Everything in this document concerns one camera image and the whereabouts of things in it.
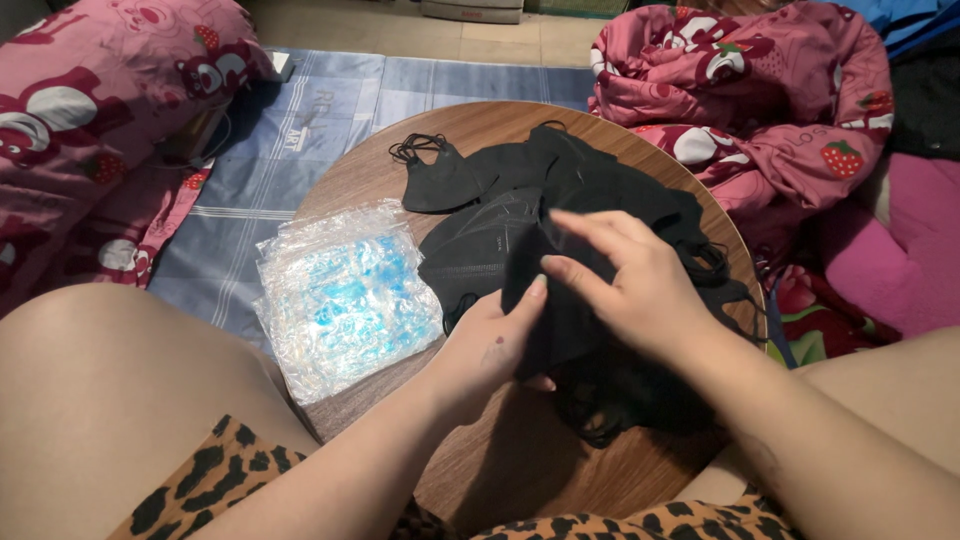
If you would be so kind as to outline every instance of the plastic bag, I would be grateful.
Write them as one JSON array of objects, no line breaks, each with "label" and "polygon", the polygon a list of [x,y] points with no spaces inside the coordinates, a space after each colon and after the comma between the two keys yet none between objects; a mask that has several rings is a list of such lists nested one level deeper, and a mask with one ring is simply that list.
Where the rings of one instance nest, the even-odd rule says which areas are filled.
[{"label": "plastic bag", "polygon": [[418,353],[443,312],[396,199],[280,226],[257,244],[254,309],[290,394],[308,405]]}]

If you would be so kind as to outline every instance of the round wooden table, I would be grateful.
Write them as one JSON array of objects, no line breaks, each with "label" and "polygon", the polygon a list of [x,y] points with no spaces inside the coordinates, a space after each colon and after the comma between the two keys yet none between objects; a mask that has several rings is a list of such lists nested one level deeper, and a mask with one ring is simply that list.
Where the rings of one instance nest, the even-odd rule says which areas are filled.
[{"label": "round wooden table", "polygon": [[[547,120],[562,121],[571,134],[668,187],[696,194],[704,207],[704,232],[711,240],[728,246],[733,277],[749,285],[756,301],[763,302],[743,240],[720,205],[689,171],[657,147],[611,122],[552,105],[469,103],[407,118],[371,136],[334,163],[307,193],[297,217],[322,215],[386,197],[402,198],[406,168],[394,162],[387,149],[409,134],[444,134],[463,156],[468,156],[494,144],[522,142],[532,128]],[[406,217],[414,235],[422,240],[445,215],[407,212]],[[753,324],[754,311],[748,303],[730,306],[728,313],[742,328],[749,329]],[[765,323],[760,317],[759,335],[766,334]],[[412,377],[438,347],[407,358],[346,392],[309,405],[304,413],[322,440],[329,440]],[[625,518],[670,500],[721,445],[712,433],[676,437],[633,429],[621,434],[607,449],[595,450],[560,422],[547,397],[510,383],[493,396],[479,422],[455,430],[444,441],[415,494],[420,505],[464,533],[565,513]]]}]

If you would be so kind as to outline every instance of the thigh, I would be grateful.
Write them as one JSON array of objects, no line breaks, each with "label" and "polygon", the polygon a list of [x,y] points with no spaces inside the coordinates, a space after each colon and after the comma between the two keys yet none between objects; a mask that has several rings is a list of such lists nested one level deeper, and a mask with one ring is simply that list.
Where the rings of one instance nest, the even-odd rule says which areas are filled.
[{"label": "thigh", "polygon": [[[810,384],[940,466],[960,475],[960,328],[796,370]],[[733,504],[750,477],[729,447],[677,496]]]},{"label": "thigh", "polygon": [[132,287],[37,298],[0,321],[0,351],[0,537],[106,537],[224,414],[318,446],[258,351]]}]

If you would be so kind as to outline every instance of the blue checkered mat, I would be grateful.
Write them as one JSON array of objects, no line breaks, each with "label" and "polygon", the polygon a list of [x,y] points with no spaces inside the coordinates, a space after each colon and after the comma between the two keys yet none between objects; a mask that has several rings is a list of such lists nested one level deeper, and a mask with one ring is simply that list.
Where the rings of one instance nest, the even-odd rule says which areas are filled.
[{"label": "blue checkered mat", "polygon": [[251,306],[262,294],[254,244],[293,217],[347,150],[404,118],[448,105],[525,100],[586,110],[594,82],[587,68],[284,52],[299,59],[293,78],[258,86],[231,106],[231,145],[147,288],[267,352]]}]

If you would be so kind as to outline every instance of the floor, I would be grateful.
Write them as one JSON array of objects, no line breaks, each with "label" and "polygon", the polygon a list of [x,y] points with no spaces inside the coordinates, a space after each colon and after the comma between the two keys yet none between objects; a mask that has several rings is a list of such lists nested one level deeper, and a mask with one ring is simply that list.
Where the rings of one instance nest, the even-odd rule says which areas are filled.
[{"label": "floor", "polygon": [[589,66],[608,21],[524,13],[518,25],[428,18],[409,0],[248,0],[266,46],[395,57]]}]

